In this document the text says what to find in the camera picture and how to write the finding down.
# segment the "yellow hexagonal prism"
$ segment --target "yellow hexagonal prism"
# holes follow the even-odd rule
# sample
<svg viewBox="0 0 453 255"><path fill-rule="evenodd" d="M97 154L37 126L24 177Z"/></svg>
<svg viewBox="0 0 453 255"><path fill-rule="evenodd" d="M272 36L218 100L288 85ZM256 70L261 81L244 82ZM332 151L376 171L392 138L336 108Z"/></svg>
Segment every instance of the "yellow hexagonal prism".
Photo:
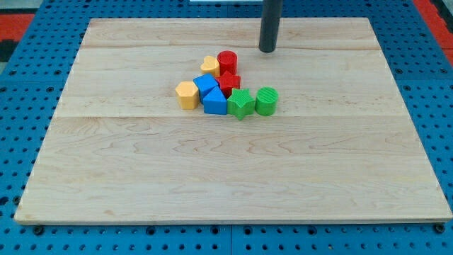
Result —
<svg viewBox="0 0 453 255"><path fill-rule="evenodd" d="M200 103L198 87L193 81L182 81L176 87L176 97L183 110L193 110Z"/></svg>

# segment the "wooden board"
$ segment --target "wooden board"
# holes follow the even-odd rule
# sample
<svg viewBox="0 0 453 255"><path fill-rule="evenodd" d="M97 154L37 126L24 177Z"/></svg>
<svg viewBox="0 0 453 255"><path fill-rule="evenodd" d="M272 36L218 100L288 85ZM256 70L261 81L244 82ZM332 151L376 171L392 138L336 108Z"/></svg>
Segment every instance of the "wooden board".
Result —
<svg viewBox="0 0 453 255"><path fill-rule="evenodd" d="M451 211L366 18L94 19L15 219L26 225L441 222ZM272 117L181 110L233 50Z"/></svg>

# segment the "green block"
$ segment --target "green block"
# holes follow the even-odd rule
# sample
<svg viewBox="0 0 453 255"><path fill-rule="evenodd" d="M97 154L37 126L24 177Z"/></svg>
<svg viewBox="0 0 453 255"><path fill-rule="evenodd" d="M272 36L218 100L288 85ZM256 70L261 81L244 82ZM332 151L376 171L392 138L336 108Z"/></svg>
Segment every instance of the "green block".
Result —
<svg viewBox="0 0 453 255"><path fill-rule="evenodd" d="M256 93L255 110L259 115L271 116L277 109L278 92L271 87L263 87Z"/></svg>
<svg viewBox="0 0 453 255"><path fill-rule="evenodd" d="M246 115L253 114L255 110L255 99L250 96L249 89L233 89L228 97L228 114L235 115L242 120Z"/></svg>

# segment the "black cylindrical rod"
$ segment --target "black cylindrical rod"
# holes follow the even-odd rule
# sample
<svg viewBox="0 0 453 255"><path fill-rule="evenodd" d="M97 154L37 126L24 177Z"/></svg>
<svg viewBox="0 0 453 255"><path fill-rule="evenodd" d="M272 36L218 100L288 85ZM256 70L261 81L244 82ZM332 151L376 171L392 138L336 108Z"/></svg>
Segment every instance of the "black cylindrical rod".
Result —
<svg viewBox="0 0 453 255"><path fill-rule="evenodd" d="M282 6L283 0L263 0L259 45L260 51L262 52L267 53L275 50Z"/></svg>

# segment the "3d printed block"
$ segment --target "3d printed block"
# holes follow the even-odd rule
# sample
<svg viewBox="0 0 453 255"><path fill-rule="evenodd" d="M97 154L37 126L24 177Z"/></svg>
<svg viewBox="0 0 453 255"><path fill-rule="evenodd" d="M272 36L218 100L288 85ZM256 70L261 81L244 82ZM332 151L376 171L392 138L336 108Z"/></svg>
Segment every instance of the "3d printed block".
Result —
<svg viewBox="0 0 453 255"><path fill-rule="evenodd" d="M278 92L271 87L263 87L256 93L255 110L259 115L271 116L277 109Z"/></svg>
<svg viewBox="0 0 453 255"><path fill-rule="evenodd" d="M237 73L238 56L236 53L229 50L222 51L217 55L217 60L220 64L220 75L223 75L226 71L231 74Z"/></svg>
<svg viewBox="0 0 453 255"><path fill-rule="evenodd" d="M255 111L255 99L250 96L249 89L233 89L228 98L228 114L235 115L242 120L246 115Z"/></svg>
<svg viewBox="0 0 453 255"><path fill-rule="evenodd" d="M214 77L220 76L220 66L217 58L213 56L206 56L203 64L200 65L202 74L212 74Z"/></svg>
<svg viewBox="0 0 453 255"><path fill-rule="evenodd" d="M241 77L239 75L233 75L229 71L225 71L223 75L216 78L219 82L220 90L226 98L231 96L232 89L241 88Z"/></svg>
<svg viewBox="0 0 453 255"><path fill-rule="evenodd" d="M182 81L175 90L179 106L183 110L193 110L198 107L200 96L193 81Z"/></svg>
<svg viewBox="0 0 453 255"><path fill-rule="evenodd" d="M203 98L216 86L219 86L219 83L215 80L212 74L203 74L195 79L193 79L195 85L198 87L200 92L200 102L203 103Z"/></svg>
<svg viewBox="0 0 453 255"><path fill-rule="evenodd" d="M227 99L218 86L214 87L204 99L205 113L227 114Z"/></svg>

